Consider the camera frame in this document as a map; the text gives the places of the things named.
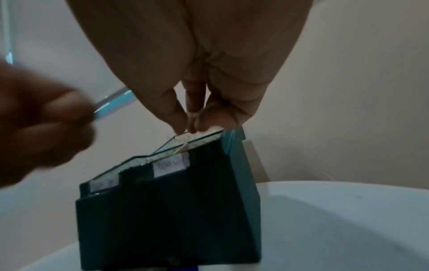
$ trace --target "person's left hand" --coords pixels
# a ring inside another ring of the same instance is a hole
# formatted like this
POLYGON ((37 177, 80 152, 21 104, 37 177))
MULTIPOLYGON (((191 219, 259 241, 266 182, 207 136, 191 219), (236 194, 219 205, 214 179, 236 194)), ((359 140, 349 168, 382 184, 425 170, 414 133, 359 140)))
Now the person's left hand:
POLYGON ((0 188, 88 148, 93 112, 75 89, 0 62, 0 188))

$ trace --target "green container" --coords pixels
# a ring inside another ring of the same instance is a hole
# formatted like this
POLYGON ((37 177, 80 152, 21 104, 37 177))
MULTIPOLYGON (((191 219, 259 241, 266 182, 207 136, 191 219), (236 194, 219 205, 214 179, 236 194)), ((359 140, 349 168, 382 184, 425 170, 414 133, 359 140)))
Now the green container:
POLYGON ((242 129, 216 132, 81 184, 82 269, 259 262, 260 198, 244 139, 242 129))

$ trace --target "hand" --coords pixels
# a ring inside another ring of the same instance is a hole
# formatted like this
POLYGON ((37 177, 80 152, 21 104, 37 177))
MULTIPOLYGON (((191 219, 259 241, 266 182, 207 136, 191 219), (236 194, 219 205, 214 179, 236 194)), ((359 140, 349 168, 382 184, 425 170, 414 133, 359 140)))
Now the hand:
POLYGON ((0 188, 88 148, 93 112, 76 90, 0 62, 0 188))
POLYGON ((68 0, 113 73, 176 133, 234 129, 257 111, 312 0, 68 0), (186 89, 188 117, 173 87, 186 89), (206 86, 210 91, 204 107, 206 86))

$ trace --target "paper label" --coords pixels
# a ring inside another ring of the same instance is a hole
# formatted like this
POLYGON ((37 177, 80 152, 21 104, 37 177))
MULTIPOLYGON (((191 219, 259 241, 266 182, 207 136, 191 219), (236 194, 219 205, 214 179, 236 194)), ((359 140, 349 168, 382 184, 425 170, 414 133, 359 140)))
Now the paper label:
POLYGON ((189 154, 184 152, 152 163, 153 177, 157 178, 189 167, 189 154))
POLYGON ((117 185, 119 185, 119 174, 113 174, 90 182, 89 188, 91 192, 97 192, 117 185))

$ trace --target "white table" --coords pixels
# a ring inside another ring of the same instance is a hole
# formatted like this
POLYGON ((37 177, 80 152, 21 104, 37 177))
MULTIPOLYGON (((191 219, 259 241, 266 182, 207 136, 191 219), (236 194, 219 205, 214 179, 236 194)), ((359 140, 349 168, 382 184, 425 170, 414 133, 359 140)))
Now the white table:
MULTIPOLYGON (((258 184, 262 262, 201 271, 429 270, 429 191, 336 182, 258 184)), ((21 271, 78 271, 74 244, 21 271)))

